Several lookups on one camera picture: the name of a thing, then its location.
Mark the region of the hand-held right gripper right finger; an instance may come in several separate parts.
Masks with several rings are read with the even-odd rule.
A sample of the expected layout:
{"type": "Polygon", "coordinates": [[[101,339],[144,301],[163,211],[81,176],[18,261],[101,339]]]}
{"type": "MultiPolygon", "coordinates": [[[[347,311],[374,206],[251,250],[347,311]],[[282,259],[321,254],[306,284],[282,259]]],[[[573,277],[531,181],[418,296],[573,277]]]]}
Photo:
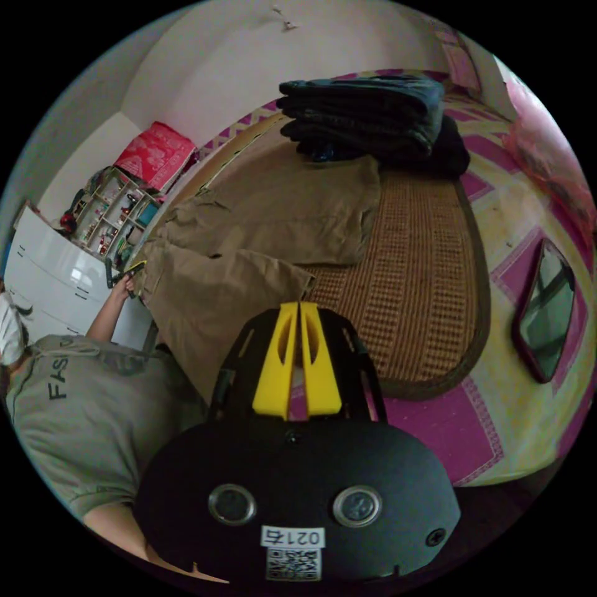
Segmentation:
{"type": "Polygon", "coordinates": [[[336,415],[342,401],[319,309],[301,302],[299,311],[307,415],[336,415]]]}

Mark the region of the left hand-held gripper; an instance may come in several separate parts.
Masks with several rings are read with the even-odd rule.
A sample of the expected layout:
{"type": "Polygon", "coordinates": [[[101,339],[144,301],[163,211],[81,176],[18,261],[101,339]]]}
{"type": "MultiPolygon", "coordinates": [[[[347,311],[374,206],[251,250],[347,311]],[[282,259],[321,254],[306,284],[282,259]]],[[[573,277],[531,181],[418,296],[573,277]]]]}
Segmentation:
{"type": "Polygon", "coordinates": [[[135,263],[133,266],[129,267],[128,269],[126,269],[124,272],[116,272],[115,274],[113,273],[115,271],[114,266],[113,266],[113,262],[109,257],[106,257],[105,259],[105,272],[106,272],[106,283],[107,283],[107,287],[108,289],[112,289],[115,285],[116,282],[118,282],[124,274],[131,274],[133,276],[133,278],[140,273],[146,266],[146,261],[140,261],[138,263],[135,263]]]}

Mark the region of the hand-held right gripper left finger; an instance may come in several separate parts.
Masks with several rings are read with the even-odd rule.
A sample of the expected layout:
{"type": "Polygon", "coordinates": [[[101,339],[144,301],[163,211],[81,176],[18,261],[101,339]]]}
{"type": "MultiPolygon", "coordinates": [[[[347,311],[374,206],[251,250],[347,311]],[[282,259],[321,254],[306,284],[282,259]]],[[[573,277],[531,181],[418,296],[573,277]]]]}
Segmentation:
{"type": "Polygon", "coordinates": [[[257,415],[288,416],[297,348],[299,303],[283,303],[274,318],[252,402],[257,415]]]}

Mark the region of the person's left hand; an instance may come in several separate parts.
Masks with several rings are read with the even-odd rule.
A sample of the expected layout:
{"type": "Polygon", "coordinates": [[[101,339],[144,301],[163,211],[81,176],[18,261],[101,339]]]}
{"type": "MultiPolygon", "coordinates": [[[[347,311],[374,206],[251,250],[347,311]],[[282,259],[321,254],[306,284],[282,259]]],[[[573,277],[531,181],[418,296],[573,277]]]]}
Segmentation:
{"type": "Polygon", "coordinates": [[[110,293],[110,301],[116,305],[122,305],[128,298],[134,298],[134,280],[131,274],[124,274],[115,283],[110,293]]]}

